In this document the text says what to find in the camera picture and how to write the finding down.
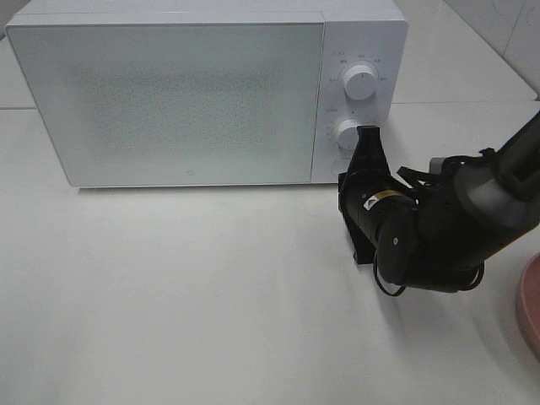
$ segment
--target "cable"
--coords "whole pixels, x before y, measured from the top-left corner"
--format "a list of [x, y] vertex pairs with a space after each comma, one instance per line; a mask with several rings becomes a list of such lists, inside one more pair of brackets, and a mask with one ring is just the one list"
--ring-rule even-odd
[[391, 297], [398, 297], [400, 296], [403, 291], [405, 291], [405, 286], [402, 285], [399, 289], [397, 289], [396, 292], [394, 293], [391, 293], [390, 291], [388, 291], [387, 289], [384, 288], [384, 286], [382, 285], [381, 283], [381, 280], [379, 279], [379, 274], [377, 272], [377, 253], [375, 253], [375, 257], [373, 257], [373, 275], [375, 276], [375, 282], [377, 283], [377, 285], [379, 286], [379, 289], [381, 289], [381, 291], [383, 293], [385, 293], [386, 295], [389, 295]]
[[477, 272], [476, 272], [476, 277], [474, 278], [474, 280], [464, 289], [460, 289], [461, 291], [470, 291], [471, 289], [475, 289], [478, 287], [478, 285], [480, 284], [483, 278], [483, 271], [484, 271], [483, 262], [482, 264], [478, 265], [476, 269], [477, 269]]

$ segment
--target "white knob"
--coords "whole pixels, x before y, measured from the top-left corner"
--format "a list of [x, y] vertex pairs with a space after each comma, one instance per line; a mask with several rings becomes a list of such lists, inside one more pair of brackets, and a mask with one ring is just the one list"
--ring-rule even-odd
[[353, 100], [367, 99], [375, 92], [376, 85], [377, 74], [364, 63], [350, 67], [343, 75], [345, 93]]
[[360, 124], [356, 120], [345, 120], [338, 123], [332, 129], [332, 135], [341, 149], [354, 150], [358, 143], [358, 132], [356, 127]]

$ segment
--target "microwave door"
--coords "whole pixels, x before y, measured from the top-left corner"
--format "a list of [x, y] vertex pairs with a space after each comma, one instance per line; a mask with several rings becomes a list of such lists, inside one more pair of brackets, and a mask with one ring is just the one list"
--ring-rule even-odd
[[307, 183], [322, 23], [9, 32], [73, 186]]

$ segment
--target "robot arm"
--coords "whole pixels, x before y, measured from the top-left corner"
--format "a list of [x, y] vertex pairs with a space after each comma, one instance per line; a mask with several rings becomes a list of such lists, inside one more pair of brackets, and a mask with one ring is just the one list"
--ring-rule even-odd
[[356, 262], [373, 262], [396, 294], [473, 289], [484, 261], [540, 222], [540, 113], [497, 152], [432, 159], [429, 173], [402, 167], [407, 185], [390, 174], [379, 128], [358, 132], [339, 210]]

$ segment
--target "white table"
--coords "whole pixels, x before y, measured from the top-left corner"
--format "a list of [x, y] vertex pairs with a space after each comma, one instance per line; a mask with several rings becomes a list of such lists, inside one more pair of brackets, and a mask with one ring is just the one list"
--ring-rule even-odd
[[[396, 101], [412, 104], [382, 128], [393, 170], [497, 148], [538, 111], [446, 5], [399, 3], [408, 55], [423, 49], [415, 19], [440, 19], [424, 41], [447, 48], [419, 69], [404, 58]], [[465, 43], [443, 39], [452, 25]], [[538, 404], [514, 297], [540, 229], [489, 260], [472, 292], [387, 298], [354, 265], [335, 186], [70, 188], [5, 45], [2, 405]], [[437, 62], [449, 51], [478, 63], [452, 70]], [[455, 80], [436, 87], [445, 68]]]

